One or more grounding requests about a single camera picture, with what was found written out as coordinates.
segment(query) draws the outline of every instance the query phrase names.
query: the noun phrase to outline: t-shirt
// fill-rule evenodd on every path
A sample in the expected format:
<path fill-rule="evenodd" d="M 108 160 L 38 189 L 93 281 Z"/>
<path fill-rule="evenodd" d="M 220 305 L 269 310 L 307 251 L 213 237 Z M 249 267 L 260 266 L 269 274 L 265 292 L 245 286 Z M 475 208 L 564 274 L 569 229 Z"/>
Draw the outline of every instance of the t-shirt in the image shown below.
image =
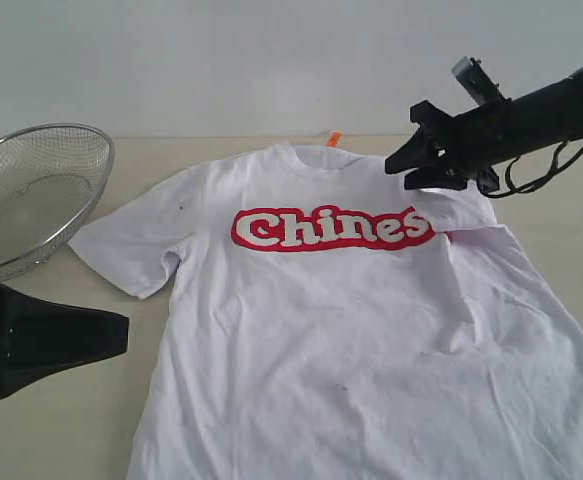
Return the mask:
<path fill-rule="evenodd" d="M 471 185 L 287 143 L 186 169 L 71 241 L 175 272 L 127 478 L 583 479 L 583 333 Z"/>

